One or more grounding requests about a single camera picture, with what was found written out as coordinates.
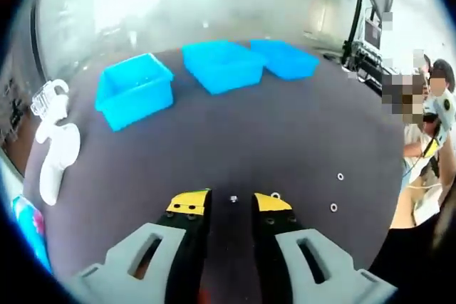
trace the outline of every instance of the dark gray table surface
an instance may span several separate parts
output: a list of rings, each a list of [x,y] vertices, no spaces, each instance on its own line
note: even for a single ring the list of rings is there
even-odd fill
[[[44,215],[58,278],[103,262],[111,246],[156,221],[173,195],[204,187],[214,189],[202,279],[211,303],[259,302],[253,192],[280,193],[306,227],[344,248],[356,267],[370,266],[393,218],[403,147],[401,122],[372,90],[321,58],[312,78],[289,82],[264,71],[259,85],[210,96],[180,51],[156,56],[175,74],[175,103],[119,132],[94,109],[100,72],[112,61],[73,79],[64,122],[77,124],[82,145],[55,206],[38,189],[48,143],[33,145],[24,194]]]

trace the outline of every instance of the black metal stand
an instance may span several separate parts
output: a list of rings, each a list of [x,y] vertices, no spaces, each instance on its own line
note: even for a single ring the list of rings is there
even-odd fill
[[[353,44],[353,40],[355,39],[356,29],[358,28],[359,17],[361,14],[361,7],[363,5],[363,0],[356,0],[356,8],[355,8],[355,16],[353,17],[353,22],[351,24],[350,35],[348,36],[348,40],[343,42],[343,55],[341,59],[342,65],[345,65],[347,62],[348,57],[351,54],[351,45]]]

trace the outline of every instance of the blue plastic basket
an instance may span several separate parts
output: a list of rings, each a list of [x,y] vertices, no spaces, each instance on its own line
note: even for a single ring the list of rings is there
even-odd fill
[[[171,106],[172,78],[171,71],[152,54],[112,65],[100,76],[95,108],[118,131]]]
[[[319,59],[282,41],[253,40],[250,48],[266,59],[266,68],[284,80],[307,78],[314,74]]]
[[[213,95],[259,83],[266,63],[263,56],[228,41],[190,44],[182,54],[188,71]]]

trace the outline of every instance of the clear plastic part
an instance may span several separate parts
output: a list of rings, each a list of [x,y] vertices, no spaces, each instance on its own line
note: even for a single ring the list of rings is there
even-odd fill
[[[65,93],[68,92],[68,85],[65,81],[54,80],[46,82],[32,97],[31,111],[34,115],[39,116],[41,120],[44,120],[52,100],[57,96],[57,86],[60,86]]]

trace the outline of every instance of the person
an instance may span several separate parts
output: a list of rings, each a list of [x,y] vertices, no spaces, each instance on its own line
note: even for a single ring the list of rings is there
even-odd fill
[[[447,61],[440,58],[434,62],[430,71],[429,86],[430,92],[435,96],[441,96],[445,88],[451,93],[455,91],[455,74]]]
[[[429,90],[430,94],[423,89],[423,97],[426,99],[429,95],[441,96],[445,88],[451,93],[455,90],[455,76],[451,65],[439,58],[430,65],[430,59],[425,55],[426,64],[422,67],[422,72],[426,68],[430,70]],[[439,147],[433,142],[432,136],[437,121],[434,123],[424,122],[422,125],[409,124],[404,129],[404,160],[403,160],[403,179],[401,182],[400,190],[411,182],[415,181],[421,174],[422,170],[426,168],[431,159],[434,158]]]
[[[405,186],[402,190],[390,225],[392,229],[409,229],[417,225],[413,211],[416,202],[422,199],[425,193],[425,188],[421,189],[424,186],[424,180],[430,181],[426,185],[440,184],[442,192],[440,193],[438,203],[439,206],[442,205],[456,174],[456,154],[453,151],[452,142],[453,139],[449,136],[439,150],[441,158],[439,158],[437,164],[438,171],[435,176],[431,172],[428,172],[426,175],[421,175],[421,179],[417,177],[415,182],[410,182],[411,187]]]
[[[380,253],[369,268],[370,272],[398,288],[416,291],[417,283],[431,286],[435,277],[433,272],[443,269],[449,271],[454,265],[456,156],[452,150],[451,137],[447,138],[440,149],[439,171],[442,184],[440,212],[415,226],[411,214],[413,205],[410,202],[408,212],[405,212],[407,206],[404,206],[404,198],[403,203],[398,205],[398,208],[401,206],[404,210],[402,213],[396,211],[393,219],[396,224],[392,225]]]
[[[405,126],[401,191],[420,176],[422,168],[428,164],[430,158],[437,152],[438,145],[432,139],[436,127],[437,120],[424,122],[422,125],[409,124]]]

